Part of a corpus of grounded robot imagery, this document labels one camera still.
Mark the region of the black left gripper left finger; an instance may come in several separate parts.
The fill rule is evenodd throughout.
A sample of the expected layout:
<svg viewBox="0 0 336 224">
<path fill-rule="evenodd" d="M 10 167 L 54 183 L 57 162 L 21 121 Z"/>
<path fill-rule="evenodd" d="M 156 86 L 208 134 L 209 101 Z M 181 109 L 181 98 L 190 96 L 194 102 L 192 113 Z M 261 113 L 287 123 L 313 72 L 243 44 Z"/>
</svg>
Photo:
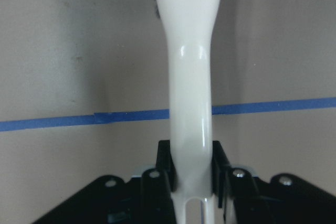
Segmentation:
<svg viewBox="0 0 336 224">
<path fill-rule="evenodd" d="M 141 223 L 176 223 L 171 197 L 174 180 L 170 141 L 161 140 L 155 167 L 143 172 L 141 177 Z"/>
</svg>

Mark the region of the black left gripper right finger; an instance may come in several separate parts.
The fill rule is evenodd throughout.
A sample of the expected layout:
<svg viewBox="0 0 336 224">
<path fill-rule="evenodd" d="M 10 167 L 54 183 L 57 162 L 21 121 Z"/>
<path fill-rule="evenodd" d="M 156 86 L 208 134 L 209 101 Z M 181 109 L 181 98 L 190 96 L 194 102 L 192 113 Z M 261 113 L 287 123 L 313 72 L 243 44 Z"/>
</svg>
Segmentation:
<svg viewBox="0 0 336 224">
<path fill-rule="evenodd" d="M 233 167 L 219 141 L 213 142 L 213 191 L 224 223 L 257 223 L 259 191 L 252 174 Z"/>
</svg>

